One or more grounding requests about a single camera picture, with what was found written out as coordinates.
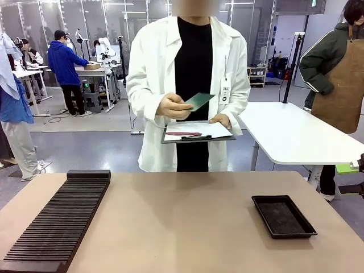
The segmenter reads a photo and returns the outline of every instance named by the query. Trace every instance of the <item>name badge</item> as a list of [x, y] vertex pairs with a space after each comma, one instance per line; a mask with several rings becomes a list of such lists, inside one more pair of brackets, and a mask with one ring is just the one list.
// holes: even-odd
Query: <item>name badge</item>
[[220, 102], [219, 105], [229, 104], [231, 92], [231, 77], [226, 75], [220, 79]]

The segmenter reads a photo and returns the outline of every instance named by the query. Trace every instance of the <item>clipboard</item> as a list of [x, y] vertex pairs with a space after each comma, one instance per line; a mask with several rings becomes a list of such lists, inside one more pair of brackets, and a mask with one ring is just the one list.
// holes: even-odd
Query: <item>clipboard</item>
[[[178, 122], [178, 124], [183, 123], [207, 123], [208, 121], [186, 121], [186, 122]], [[187, 137], [181, 140], [164, 140], [167, 133], [167, 128], [164, 128], [161, 144], [179, 144], [179, 143], [197, 143], [197, 142], [212, 142], [212, 141], [230, 141], [236, 140], [236, 137], [233, 135], [222, 136], [218, 138], [213, 138], [211, 135], [202, 135], [202, 136], [194, 136]]]

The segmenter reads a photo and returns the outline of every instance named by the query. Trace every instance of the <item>rectangular black tray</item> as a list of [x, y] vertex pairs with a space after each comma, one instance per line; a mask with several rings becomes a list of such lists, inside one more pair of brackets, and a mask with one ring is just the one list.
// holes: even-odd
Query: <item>rectangular black tray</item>
[[273, 239], [299, 239], [317, 235], [288, 195], [251, 198]]

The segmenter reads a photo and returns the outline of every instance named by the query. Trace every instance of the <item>hand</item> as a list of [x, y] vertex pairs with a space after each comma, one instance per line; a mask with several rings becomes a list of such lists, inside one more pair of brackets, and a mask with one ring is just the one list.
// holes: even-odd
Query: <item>hand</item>
[[163, 115], [171, 119], [183, 121], [190, 115], [193, 108], [191, 104], [185, 104], [180, 96], [175, 93], [166, 94], [157, 109], [156, 115]]
[[216, 123], [219, 122], [221, 123], [225, 128], [228, 128], [230, 125], [230, 119], [227, 115], [225, 114], [217, 114], [215, 117], [213, 117], [212, 119], [210, 119], [209, 121], [210, 123]]

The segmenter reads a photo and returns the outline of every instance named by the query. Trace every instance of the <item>blue jacket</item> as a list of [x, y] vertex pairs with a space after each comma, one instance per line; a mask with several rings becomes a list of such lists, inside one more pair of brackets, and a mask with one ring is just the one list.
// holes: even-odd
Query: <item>blue jacket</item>
[[25, 121], [33, 123], [28, 101], [25, 98], [25, 89], [21, 81], [14, 76], [20, 99], [16, 100], [6, 93], [0, 86], [0, 121], [18, 123]]
[[80, 85], [75, 65], [85, 67], [89, 62], [78, 57], [73, 50], [58, 41], [51, 42], [48, 64], [60, 85]]

